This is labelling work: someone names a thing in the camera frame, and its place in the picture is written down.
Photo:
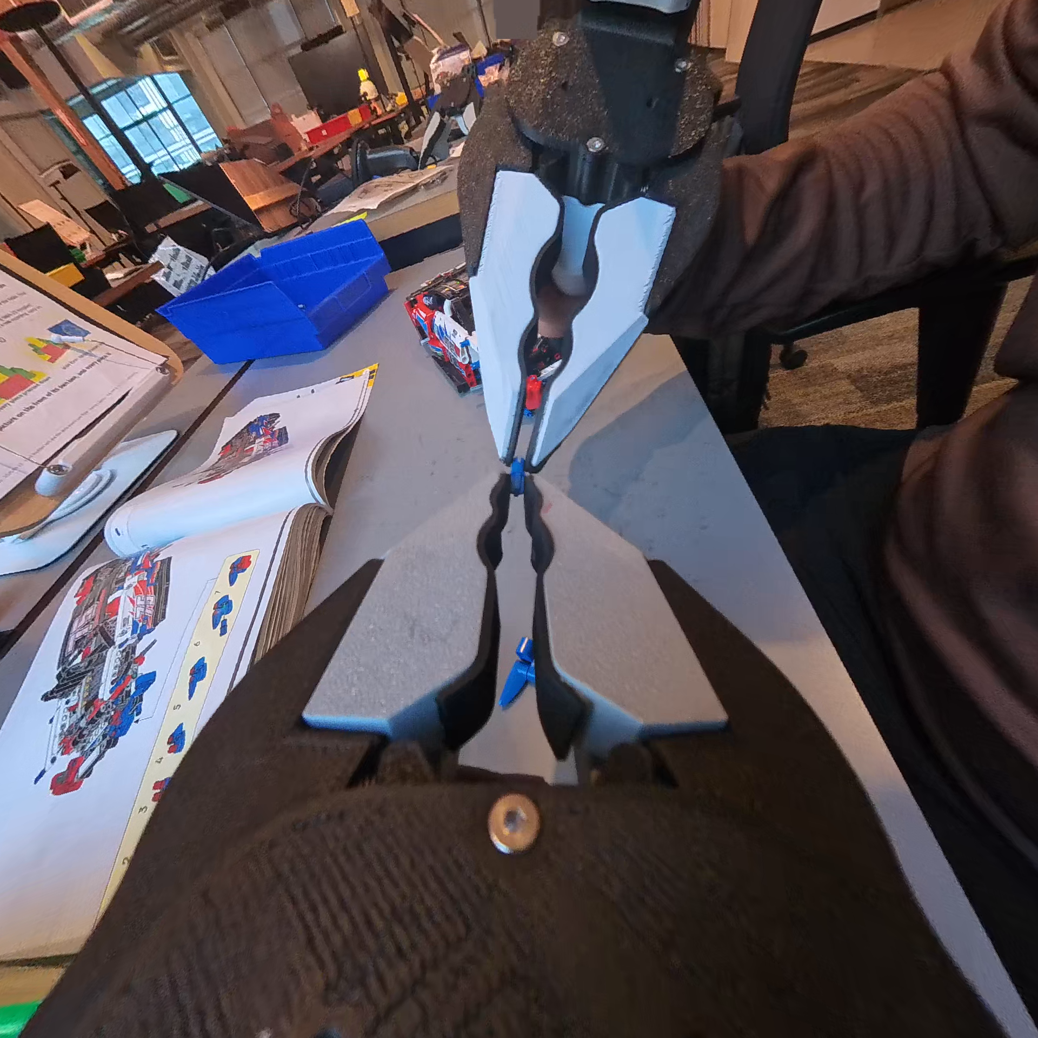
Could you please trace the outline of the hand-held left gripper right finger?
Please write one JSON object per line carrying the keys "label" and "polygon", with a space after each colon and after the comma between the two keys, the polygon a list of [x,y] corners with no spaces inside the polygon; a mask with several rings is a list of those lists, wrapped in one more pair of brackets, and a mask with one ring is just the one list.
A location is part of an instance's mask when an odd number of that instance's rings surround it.
{"label": "hand-held left gripper right finger", "polygon": [[559,761],[720,731],[729,716],[641,551],[525,481],[538,718]]}

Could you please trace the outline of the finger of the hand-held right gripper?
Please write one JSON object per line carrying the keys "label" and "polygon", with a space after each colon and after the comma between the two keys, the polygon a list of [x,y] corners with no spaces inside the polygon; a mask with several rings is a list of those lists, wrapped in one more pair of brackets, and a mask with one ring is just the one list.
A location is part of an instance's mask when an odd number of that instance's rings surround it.
{"label": "finger of the hand-held right gripper", "polygon": [[574,317],[569,359],[544,397],[529,445],[532,473],[574,431],[646,328],[675,217],[674,207],[644,196],[596,214],[589,238],[595,283]]}
{"label": "finger of the hand-held right gripper", "polygon": [[523,412],[523,351],[536,330],[535,275],[559,226],[561,204],[532,174],[494,180],[480,263],[470,277],[485,408],[501,461],[515,458]]}

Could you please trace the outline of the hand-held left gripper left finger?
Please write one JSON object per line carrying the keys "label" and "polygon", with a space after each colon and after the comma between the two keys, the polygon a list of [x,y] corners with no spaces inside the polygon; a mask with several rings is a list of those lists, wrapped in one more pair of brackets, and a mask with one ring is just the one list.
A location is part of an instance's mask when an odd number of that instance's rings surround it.
{"label": "hand-held left gripper left finger", "polygon": [[489,473],[380,559],[304,721],[459,749],[494,706],[499,564],[500,474]]}

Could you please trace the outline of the blue curved toy piece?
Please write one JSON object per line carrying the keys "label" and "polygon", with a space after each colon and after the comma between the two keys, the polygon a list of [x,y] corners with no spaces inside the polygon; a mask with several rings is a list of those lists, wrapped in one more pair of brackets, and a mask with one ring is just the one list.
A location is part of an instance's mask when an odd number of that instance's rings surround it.
{"label": "blue curved toy piece", "polygon": [[508,710],[527,687],[536,688],[536,659],[535,641],[530,637],[524,637],[518,641],[515,652],[515,661],[507,674],[500,694],[500,708]]}

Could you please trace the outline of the person's right hand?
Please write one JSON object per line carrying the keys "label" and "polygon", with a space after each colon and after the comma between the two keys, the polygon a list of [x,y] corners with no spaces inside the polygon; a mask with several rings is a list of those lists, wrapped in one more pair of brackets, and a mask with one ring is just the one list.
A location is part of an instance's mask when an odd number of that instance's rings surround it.
{"label": "person's right hand", "polygon": [[570,295],[548,280],[538,290],[536,315],[538,335],[550,340],[564,338],[572,328],[576,315],[588,303],[588,295]]}

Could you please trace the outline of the toy brick car model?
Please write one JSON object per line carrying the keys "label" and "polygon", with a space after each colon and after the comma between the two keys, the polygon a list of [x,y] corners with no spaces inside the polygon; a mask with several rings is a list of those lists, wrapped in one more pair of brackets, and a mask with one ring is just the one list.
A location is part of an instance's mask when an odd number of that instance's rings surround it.
{"label": "toy brick car model", "polygon": [[[463,264],[424,281],[405,299],[405,308],[425,352],[459,397],[482,390],[481,358],[471,304],[469,275]],[[526,345],[524,418],[541,408],[544,384],[563,360],[559,340],[541,334]]]}

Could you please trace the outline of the printed paper sheet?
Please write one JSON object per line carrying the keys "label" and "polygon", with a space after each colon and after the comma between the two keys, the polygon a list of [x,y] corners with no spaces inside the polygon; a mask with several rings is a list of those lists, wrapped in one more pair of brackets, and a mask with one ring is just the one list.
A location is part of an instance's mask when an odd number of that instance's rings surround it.
{"label": "printed paper sheet", "polygon": [[454,166],[437,165],[419,170],[399,171],[393,175],[373,177],[355,188],[344,202],[352,211],[374,212],[383,204],[398,201],[424,187],[442,183],[454,171]]}

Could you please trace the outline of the black office chair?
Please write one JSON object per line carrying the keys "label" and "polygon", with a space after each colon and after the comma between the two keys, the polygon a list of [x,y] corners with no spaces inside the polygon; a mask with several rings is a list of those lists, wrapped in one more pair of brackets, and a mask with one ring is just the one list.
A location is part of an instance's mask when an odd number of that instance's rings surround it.
{"label": "black office chair", "polygon": [[[797,78],[808,47],[811,22],[820,2],[761,2],[754,15],[735,82],[740,99],[742,154],[758,169],[765,159],[791,154],[786,145]],[[994,245],[969,241],[936,258],[916,258],[905,249],[889,274],[857,269],[849,285],[834,281],[836,261],[855,261],[853,244],[881,244],[893,235],[879,218],[902,199],[908,208],[894,231],[952,228],[952,203],[930,203],[922,195],[922,175],[895,175],[889,190],[855,188],[850,214],[859,223],[830,260],[807,281],[809,298],[793,301],[783,292],[778,311],[758,316],[746,331],[696,338],[673,336],[698,390],[723,432],[755,429],[766,395],[773,344],[792,344],[824,331],[903,309],[919,311],[916,362],[916,425],[950,424],[966,413],[974,379],[992,333],[1007,284],[1036,271],[1036,218],[1015,217]]]}

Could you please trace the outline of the cluttered background workbench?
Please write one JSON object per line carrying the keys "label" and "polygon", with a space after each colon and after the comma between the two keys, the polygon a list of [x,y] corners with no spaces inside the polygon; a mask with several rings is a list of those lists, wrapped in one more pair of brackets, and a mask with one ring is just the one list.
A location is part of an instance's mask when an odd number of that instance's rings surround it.
{"label": "cluttered background workbench", "polygon": [[[307,133],[306,149],[273,164],[242,158],[204,170],[221,172],[249,211],[258,213],[277,204],[298,209],[300,202],[291,201],[297,196],[330,204],[339,188],[353,191],[373,179],[437,168],[460,154],[460,140],[473,127],[487,87],[507,80],[513,56],[514,50],[506,48],[479,59],[461,45],[435,52],[432,85],[437,91],[427,98],[429,116],[418,145],[405,142],[375,148],[365,136],[368,131],[397,129],[403,108],[365,121],[355,121],[349,113],[315,127]],[[318,165],[346,145],[351,148],[350,173],[315,184]]]}

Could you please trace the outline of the blue plastic bin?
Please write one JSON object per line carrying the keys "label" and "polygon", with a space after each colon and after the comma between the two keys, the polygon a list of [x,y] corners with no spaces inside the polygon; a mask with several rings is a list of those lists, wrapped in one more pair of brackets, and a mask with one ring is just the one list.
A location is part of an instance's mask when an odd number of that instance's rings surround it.
{"label": "blue plastic bin", "polygon": [[358,220],[243,254],[158,311],[215,364],[315,353],[387,296],[390,271]]}

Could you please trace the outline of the black background monitor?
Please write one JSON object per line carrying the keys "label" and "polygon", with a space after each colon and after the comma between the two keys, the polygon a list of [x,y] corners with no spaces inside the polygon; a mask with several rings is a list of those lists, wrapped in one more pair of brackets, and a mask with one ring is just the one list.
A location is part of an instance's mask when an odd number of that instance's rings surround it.
{"label": "black background monitor", "polygon": [[368,58],[355,31],[345,31],[334,37],[322,36],[318,45],[302,49],[288,57],[309,107],[333,117],[357,108],[360,95],[359,70],[368,72],[371,81],[381,97],[389,91],[382,71],[375,59]]}

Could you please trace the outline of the open instruction booklet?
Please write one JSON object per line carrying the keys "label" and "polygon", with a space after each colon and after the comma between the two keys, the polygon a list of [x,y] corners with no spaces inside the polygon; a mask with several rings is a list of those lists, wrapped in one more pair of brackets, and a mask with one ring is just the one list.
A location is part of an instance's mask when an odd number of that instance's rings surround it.
{"label": "open instruction booklet", "polygon": [[82,947],[179,761],[301,620],[378,368],[260,397],[109,517],[112,558],[71,581],[2,725],[2,962]]}

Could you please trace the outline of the white flat object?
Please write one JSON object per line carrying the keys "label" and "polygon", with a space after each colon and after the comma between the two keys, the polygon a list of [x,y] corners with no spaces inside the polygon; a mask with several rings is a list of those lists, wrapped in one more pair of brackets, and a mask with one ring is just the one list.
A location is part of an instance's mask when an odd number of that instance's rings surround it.
{"label": "white flat object", "polygon": [[1,576],[44,569],[95,532],[171,448],[175,430],[124,440],[39,525],[1,541]]}

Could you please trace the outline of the large paned window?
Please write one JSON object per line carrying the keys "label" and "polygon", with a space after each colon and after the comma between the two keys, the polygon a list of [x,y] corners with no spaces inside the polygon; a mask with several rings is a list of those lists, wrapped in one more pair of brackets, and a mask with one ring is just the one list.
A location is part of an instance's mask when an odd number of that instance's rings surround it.
{"label": "large paned window", "polygon": [[159,175],[185,170],[223,146],[182,72],[108,79],[90,95],[93,103],[71,97],[71,110],[130,184],[142,177],[135,155]]}

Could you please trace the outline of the wooden board with instruction sheet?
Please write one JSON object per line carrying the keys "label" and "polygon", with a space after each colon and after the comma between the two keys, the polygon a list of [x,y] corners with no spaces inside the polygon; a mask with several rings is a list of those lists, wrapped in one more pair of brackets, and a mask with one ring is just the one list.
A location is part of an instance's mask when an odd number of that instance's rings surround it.
{"label": "wooden board with instruction sheet", "polygon": [[183,378],[166,344],[1,255],[1,535],[40,526]]}

